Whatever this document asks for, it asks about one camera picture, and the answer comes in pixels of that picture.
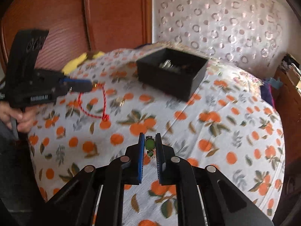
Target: orange fruit print tablecloth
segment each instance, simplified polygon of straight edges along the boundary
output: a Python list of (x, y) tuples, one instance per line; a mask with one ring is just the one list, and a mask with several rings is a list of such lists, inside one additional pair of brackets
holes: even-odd
[[(109, 121), (85, 115), (76, 93), (40, 109), (29, 141), (43, 198), (49, 200), (84, 166), (105, 166), (124, 155), (140, 132), (161, 133), (177, 156), (194, 166), (213, 164), (272, 219), (285, 164), (278, 113), (251, 87), (250, 74), (222, 62), (210, 61), (187, 103), (140, 83), (135, 61), (160, 47), (115, 50), (71, 73), (105, 83)], [(121, 107), (112, 104), (118, 97), (124, 99)], [(82, 106), (101, 115), (102, 90), (84, 94)], [(177, 225), (175, 186), (159, 184), (156, 160), (146, 153), (143, 170), (141, 185), (125, 186), (123, 224)]]

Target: purple fabric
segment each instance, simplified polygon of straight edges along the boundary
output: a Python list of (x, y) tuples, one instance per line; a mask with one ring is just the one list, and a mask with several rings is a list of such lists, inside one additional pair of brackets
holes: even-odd
[(260, 90), (261, 98), (275, 108), (270, 84), (265, 82), (263, 86), (260, 86)]

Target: open black box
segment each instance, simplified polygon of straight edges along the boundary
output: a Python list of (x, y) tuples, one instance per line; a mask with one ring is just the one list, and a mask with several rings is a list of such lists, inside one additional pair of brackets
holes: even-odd
[[(174, 66), (188, 65), (190, 72), (177, 73), (160, 68), (166, 60)], [(187, 102), (204, 79), (207, 63), (207, 59), (164, 48), (137, 61), (138, 79)]]

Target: red braided cord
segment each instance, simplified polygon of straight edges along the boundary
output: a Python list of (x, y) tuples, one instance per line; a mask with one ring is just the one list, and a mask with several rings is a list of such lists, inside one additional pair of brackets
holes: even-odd
[(82, 107), (82, 103), (81, 103), (81, 98), (82, 98), (82, 93), (80, 93), (78, 95), (78, 99), (77, 102), (79, 104), (80, 109), (82, 110), (82, 112), (84, 112), (87, 116), (90, 116), (92, 118), (96, 118), (96, 119), (102, 119), (103, 121), (108, 121), (109, 120), (109, 115), (106, 114), (106, 92), (104, 90), (104, 85), (103, 84), (97, 84), (96, 87), (101, 86), (102, 88), (102, 94), (103, 94), (103, 112), (102, 112), (102, 117), (101, 116), (96, 116), (96, 115), (92, 115), (89, 112), (85, 111)]

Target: brown furniture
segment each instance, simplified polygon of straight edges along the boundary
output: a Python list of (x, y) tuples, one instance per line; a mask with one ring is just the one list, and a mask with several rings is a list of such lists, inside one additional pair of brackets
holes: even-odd
[(279, 68), (276, 70), (275, 79), (283, 82), (279, 95), (273, 93), (275, 107), (278, 111), (284, 132), (286, 166), (301, 158), (301, 95), (292, 85), (288, 77)]
[(60, 70), (89, 50), (151, 42), (152, 0), (14, 0), (0, 22), (0, 63), (6, 70), (20, 29), (49, 29), (36, 67)]

